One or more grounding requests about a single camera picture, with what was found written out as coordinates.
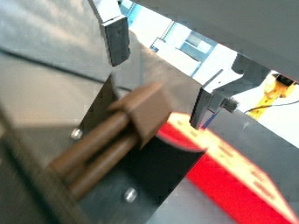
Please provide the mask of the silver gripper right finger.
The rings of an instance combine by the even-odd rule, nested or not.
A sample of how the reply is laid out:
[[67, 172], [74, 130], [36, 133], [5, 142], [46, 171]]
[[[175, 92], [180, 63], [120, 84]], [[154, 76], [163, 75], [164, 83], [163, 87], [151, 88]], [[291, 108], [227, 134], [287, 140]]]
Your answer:
[[270, 68], [242, 54], [238, 54], [231, 70], [240, 75], [239, 79], [210, 92], [207, 87], [223, 72], [223, 70], [219, 70], [200, 87], [190, 119], [190, 124], [195, 129], [202, 128], [211, 115], [222, 109], [226, 109], [230, 113], [236, 111], [239, 103], [232, 96], [258, 87], [271, 71]]

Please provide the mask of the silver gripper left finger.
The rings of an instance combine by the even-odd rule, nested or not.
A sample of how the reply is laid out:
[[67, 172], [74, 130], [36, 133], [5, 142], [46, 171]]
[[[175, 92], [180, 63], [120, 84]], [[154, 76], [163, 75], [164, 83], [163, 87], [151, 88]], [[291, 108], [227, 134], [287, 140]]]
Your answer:
[[131, 54], [127, 16], [120, 11], [118, 0], [88, 0], [88, 3], [106, 40], [110, 64], [116, 67]]

